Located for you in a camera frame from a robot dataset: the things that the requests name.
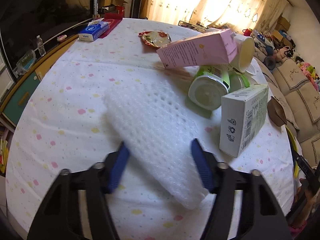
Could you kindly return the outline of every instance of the beige sofa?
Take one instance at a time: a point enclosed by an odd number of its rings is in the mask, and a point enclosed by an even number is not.
[[[320,94],[295,62],[283,60],[271,73],[256,58],[269,87],[283,106],[287,126],[298,139],[302,154],[311,167],[320,160]]]

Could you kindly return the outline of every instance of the television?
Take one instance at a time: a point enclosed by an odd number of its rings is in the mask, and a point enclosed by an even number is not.
[[[1,45],[10,72],[30,49],[40,58],[38,35],[48,52],[58,45],[57,36],[78,33],[91,18],[90,0],[12,0],[0,19]]]

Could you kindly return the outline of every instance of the white tablecloth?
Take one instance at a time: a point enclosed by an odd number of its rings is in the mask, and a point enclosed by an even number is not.
[[[63,168],[88,169],[115,151],[121,138],[105,118],[101,97],[112,86],[167,80],[198,126],[207,151],[234,169],[260,170],[284,213],[293,201],[293,171],[284,127],[266,122],[238,158],[219,150],[221,108],[210,116],[188,100],[197,67],[165,70],[156,51],[143,44],[142,31],[165,31],[173,41],[198,35],[183,27],[148,20],[124,19],[106,38],[76,41],[45,75],[26,106],[13,136],[7,167],[6,194],[12,215],[29,230],[55,176]],[[254,79],[265,83],[258,64]],[[108,204],[121,239],[180,240],[200,238],[214,195],[195,210],[186,210],[131,158],[119,188]],[[229,237],[236,234],[241,195],[236,194]]]

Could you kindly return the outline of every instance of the white wall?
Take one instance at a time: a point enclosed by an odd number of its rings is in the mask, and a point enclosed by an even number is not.
[[[311,10],[298,7],[293,7],[289,22],[297,52],[320,73],[320,23]]]

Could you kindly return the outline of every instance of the pink carton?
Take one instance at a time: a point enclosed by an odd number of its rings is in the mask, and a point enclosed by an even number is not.
[[[157,50],[165,68],[228,64],[238,54],[235,34],[226,29],[175,41]]]

